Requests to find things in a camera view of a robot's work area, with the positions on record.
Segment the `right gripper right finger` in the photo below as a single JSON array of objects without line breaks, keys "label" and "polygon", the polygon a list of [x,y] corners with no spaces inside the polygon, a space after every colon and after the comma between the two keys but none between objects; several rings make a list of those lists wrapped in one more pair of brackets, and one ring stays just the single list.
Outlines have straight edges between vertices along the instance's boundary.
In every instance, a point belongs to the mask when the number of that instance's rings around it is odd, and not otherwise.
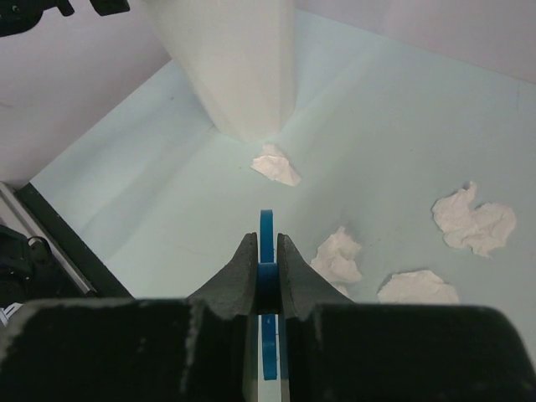
[{"label": "right gripper right finger", "polygon": [[307,319],[320,305],[353,305],[303,259],[287,234],[277,235],[281,314],[286,319]]}]

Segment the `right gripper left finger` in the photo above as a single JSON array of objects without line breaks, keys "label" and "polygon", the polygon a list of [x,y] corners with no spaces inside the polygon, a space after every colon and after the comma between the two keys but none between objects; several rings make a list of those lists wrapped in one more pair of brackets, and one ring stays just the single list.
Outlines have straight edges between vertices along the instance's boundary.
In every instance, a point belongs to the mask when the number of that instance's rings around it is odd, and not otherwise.
[{"label": "right gripper left finger", "polygon": [[223,319],[255,313],[257,269],[257,234],[247,233],[231,260],[187,300],[205,303]]}]

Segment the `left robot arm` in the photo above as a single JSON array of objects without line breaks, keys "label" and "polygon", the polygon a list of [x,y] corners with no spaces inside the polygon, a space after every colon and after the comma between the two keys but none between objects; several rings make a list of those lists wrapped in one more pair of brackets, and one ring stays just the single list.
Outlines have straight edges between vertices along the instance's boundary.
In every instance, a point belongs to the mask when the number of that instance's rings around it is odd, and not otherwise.
[{"label": "left robot arm", "polygon": [[[126,0],[90,0],[90,5],[102,17],[131,10]],[[1,0],[1,37],[28,32],[39,23],[45,11],[54,8],[63,17],[75,13],[69,0]]]}]

